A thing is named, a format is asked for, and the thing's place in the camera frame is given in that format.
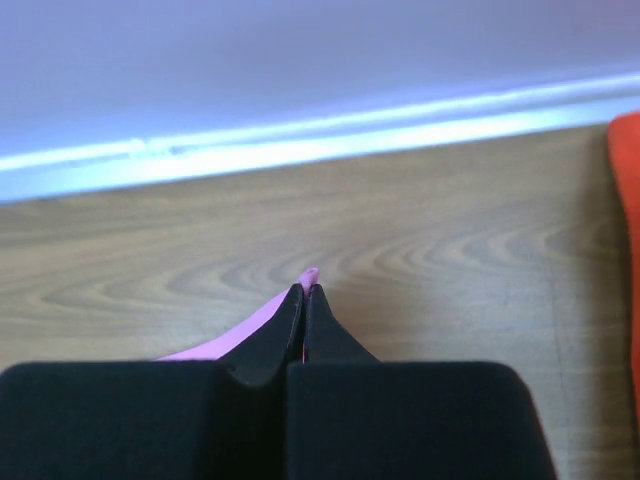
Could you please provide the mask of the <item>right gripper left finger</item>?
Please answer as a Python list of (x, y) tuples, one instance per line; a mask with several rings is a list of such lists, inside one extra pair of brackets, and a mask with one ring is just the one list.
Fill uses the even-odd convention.
[(222, 358), (23, 363), (1, 376), (5, 479), (280, 479), (304, 293)]

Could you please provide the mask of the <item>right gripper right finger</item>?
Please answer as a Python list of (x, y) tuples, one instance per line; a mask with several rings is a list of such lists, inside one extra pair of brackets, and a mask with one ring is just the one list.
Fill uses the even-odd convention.
[(383, 362), (334, 317), (320, 285), (304, 357), (287, 372), (291, 479), (553, 479), (530, 390), (484, 361)]

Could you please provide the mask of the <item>light pink t shirt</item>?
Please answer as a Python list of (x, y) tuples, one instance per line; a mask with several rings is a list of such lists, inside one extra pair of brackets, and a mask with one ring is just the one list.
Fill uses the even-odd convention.
[(247, 319), (221, 336), (185, 351), (161, 357), (160, 361), (220, 359), (253, 335), (263, 325), (267, 324), (276, 314), (286, 295), (287, 291), (282, 291), (256, 310)]

